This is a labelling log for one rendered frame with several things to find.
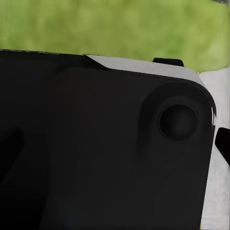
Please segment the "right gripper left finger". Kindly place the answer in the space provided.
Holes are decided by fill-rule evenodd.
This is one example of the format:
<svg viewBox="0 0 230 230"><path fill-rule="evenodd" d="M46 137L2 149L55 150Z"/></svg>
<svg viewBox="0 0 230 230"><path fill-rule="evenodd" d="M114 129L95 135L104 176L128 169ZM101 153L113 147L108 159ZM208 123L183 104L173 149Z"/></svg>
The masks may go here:
<svg viewBox="0 0 230 230"><path fill-rule="evenodd" d="M0 185L24 146L24 136L20 127L0 133Z"/></svg>

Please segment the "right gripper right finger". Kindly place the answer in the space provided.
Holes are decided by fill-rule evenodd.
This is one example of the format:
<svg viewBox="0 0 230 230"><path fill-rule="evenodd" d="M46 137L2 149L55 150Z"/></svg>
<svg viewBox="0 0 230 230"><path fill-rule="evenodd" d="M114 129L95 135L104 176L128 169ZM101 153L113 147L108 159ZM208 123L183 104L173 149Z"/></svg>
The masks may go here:
<svg viewBox="0 0 230 230"><path fill-rule="evenodd" d="M216 134L215 145L230 165L230 129L220 127Z"/></svg>

